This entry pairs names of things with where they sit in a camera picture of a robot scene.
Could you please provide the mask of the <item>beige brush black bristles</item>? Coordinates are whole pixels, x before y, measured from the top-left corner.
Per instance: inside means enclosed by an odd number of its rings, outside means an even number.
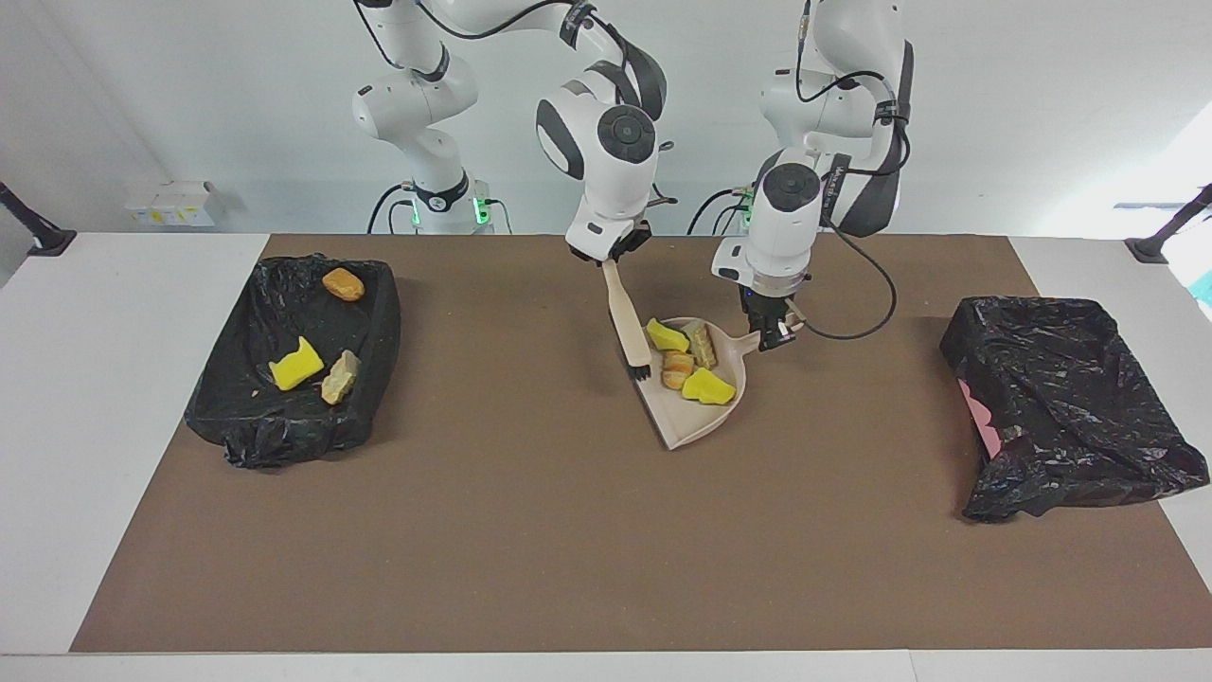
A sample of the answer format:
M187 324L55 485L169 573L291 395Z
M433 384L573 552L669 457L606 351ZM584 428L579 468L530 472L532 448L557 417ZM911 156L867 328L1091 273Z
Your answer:
M627 293L617 262L602 260L601 269L607 290L608 313L614 323L629 376L638 383L648 380L652 376L648 338L633 306L631 297Z

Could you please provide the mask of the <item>beige plastic dustpan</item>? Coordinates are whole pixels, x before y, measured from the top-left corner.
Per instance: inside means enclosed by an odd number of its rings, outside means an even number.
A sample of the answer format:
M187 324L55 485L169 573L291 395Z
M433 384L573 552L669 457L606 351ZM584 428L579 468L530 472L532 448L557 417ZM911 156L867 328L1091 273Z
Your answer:
M714 405L703 402L702 399L686 399L684 392L664 385L662 369L664 367L664 354L662 346L654 344L654 338L648 332L642 332L644 340L648 344L651 354L651 377L636 383L636 391L645 409L648 411L654 431L658 432L667 449L678 449L680 446L690 445L713 432L715 428L722 426L737 405L741 405L747 391L745 355L758 353L760 349L761 332L750 332L748 336L727 336L722 328L715 323L705 322L697 316L675 316L675 319L663 320L664 327L684 332L686 325L702 323L709 332L713 351L715 353L716 366L711 368L713 376L720 382L733 386L730 401Z

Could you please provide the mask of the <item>black bag lined pink bin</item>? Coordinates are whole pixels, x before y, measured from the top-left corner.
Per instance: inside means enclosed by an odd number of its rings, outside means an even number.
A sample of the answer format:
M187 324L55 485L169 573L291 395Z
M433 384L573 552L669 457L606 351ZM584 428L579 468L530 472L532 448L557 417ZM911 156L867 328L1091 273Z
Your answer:
M967 297L939 348L997 439L962 511L970 521L1115 508L1212 483L1206 458L1093 299Z

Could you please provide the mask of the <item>brown table mat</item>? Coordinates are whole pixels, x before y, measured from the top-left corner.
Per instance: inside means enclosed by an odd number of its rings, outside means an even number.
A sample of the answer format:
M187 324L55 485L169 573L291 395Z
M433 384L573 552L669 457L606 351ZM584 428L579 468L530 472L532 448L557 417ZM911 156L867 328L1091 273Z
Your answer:
M373 436L265 472L181 426L72 649L1212 647L1159 505L961 517L978 440L938 344L961 298L1034 293L1010 242L865 247L892 323L750 355L731 418L667 452L562 237L270 237L398 276Z

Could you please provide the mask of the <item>black angled stand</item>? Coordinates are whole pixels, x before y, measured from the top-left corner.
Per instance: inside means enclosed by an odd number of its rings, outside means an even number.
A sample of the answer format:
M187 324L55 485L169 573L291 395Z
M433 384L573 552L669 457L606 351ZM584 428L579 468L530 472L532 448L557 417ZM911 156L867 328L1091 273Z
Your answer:
M1126 250L1130 250L1130 254L1134 257L1136 260L1145 264L1168 264L1168 259L1164 256L1164 246L1170 237L1177 236L1183 228L1194 220L1200 213L1204 213L1210 207L1212 207L1212 183L1207 183L1206 187L1201 188L1200 191L1189 200L1184 206L1180 206L1167 220L1164 227L1151 233L1148 237L1127 237L1124 241Z
M28 256L56 258L56 256L63 254L72 241L78 237L78 230L57 227L38 211L25 206L2 180L0 180L0 206L7 210L32 234L34 245L27 250Z

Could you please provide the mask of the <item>white wall socket boxes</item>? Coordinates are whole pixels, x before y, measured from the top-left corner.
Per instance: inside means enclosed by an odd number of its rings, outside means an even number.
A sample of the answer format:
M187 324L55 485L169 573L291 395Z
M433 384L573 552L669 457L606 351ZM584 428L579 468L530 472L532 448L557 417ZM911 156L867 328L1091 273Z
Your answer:
M173 180L135 183L127 190L124 211L139 227L217 227L224 208L212 183Z

